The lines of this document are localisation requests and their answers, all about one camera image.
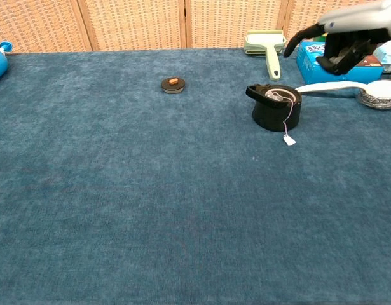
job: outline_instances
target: robotic arm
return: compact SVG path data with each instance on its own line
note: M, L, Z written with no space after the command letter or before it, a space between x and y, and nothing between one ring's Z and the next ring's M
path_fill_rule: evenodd
M391 40L391 0L340 8L322 15L318 22L299 31L287 44L289 57L297 44L327 33L324 56L319 65L334 75L348 73L378 44Z

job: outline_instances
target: wicker panel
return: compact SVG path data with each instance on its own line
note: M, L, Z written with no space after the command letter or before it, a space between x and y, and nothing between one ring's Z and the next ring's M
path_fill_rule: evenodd
M0 41L14 53L90 50L78 13L71 0L0 0Z
M374 2L375 0L289 0L290 12L287 14L285 36L289 40L295 33L317 23L324 13L344 6L359 3Z
M188 43L193 48L242 47L247 31L277 28L281 2L186 0Z
M183 0L79 0L92 46L98 50L185 46L180 2Z

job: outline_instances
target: cardboard box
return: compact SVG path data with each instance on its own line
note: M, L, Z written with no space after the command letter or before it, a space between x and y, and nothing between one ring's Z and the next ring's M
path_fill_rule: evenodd
M322 56L325 50L325 42L302 41L299 44L297 65L303 75L306 84L324 83L326 81L357 81L370 83L380 79L383 66L379 60L370 55L344 75L333 75L326 72L316 61L317 56Z

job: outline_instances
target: white spoon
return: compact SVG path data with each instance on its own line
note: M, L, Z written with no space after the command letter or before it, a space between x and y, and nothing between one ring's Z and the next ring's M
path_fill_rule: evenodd
M330 81L325 83L310 84L296 88L300 93L314 91L330 91L343 88L361 88L367 94L376 98L391 98L391 81L384 79L381 81L373 81L369 84L358 83L355 81Z

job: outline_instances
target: blue carpet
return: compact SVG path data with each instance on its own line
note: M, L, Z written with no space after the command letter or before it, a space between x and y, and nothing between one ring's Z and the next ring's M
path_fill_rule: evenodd
M288 147L241 49L9 60L0 304L391 303L391 111L305 95Z

